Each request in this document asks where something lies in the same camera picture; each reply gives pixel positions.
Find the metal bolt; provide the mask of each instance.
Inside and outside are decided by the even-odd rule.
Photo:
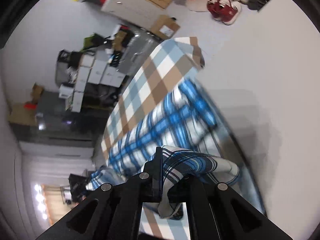
[[[111,189],[111,184],[109,184],[109,183],[104,183],[104,184],[101,185],[101,189],[102,189],[103,191],[108,191],[108,190]]]
[[[146,172],[143,172],[143,173],[140,173],[139,177],[140,177],[141,179],[147,179],[147,178],[149,178],[149,174],[146,173]]]
[[[225,183],[218,184],[218,189],[220,189],[220,190],[226,190],[227,188],[228,188],[228,185]]]

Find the black equipment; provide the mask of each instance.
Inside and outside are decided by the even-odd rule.
[[[144,172],[126,183],[105,183],[40,235],[37,240],[138,239],[143,202],[162,196],[162,150]],[[172,203],[186,202],[193,240],[292,240],[224,183],[203,184],[194,176],[169,191]]]

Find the floor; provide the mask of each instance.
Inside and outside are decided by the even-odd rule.
[[[175,17],[180,25],[173,37],[197,37],[205,62],[210,61],[219,52],[238,26],[245,24],[248,17],[257,14],[257,11],[249,10],[246,5],[242,5],[241,13],[234,24],[224,25],[213,20],[210,12],[190,11],[187,7],[176,4],[178,1],[181,0],[173,1],[166,9],[167,14]],[[101,139],[98,139],[92,157],[96,169],[105,164],[100,142]]]

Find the checkered tablecloth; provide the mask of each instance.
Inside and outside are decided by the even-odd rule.
[[[196,37],[162,42],[150,54],[111,113],[101,143],[108,159],[111,147],[132,130],[182,79],[201,69],[201,49]]]

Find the white label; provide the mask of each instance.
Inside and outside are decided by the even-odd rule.
[[[174,33],[174,30],[170,29],[166,25],[163,25],[159,31],[168,37],[171,37]]]

